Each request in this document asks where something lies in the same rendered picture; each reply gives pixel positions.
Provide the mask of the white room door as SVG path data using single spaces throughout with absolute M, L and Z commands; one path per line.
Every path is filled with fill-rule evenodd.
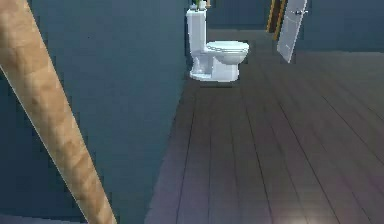
M 277 43 L 277 51 L 283 59 L 290 63 L 295 49 L 296 40 L 304 15 L 295 15 L 297 10 L 306 10 L 308 0 L 288 0 L 284 19 Z

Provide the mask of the small items on toilet tank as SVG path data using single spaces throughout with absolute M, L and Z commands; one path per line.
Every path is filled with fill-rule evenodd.
M 189 8 L 191 10 L 206 10 L 211 7 L 211 0 L 191 0 Z

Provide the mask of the light wooden beam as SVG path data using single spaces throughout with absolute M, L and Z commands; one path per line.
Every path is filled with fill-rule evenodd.
M 89 224 L 118 224 L 27 0 L 0 0 L 0 69 Z

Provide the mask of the white toilet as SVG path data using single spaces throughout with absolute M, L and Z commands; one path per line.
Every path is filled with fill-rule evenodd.
M 239 65 L 249 52 L 249 44 L 240 41 L 208 42 L 205 11 L 186 12 L 190 54 L 190 77 L 199 81 L 233 82 L 239 78 Z

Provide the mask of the yellow black door frame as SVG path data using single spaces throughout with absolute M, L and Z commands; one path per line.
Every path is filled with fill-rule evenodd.
M 279 39 L 287 1 L 271 0 L 266 31 L 273 34 L 272 39 L 275 41 Z

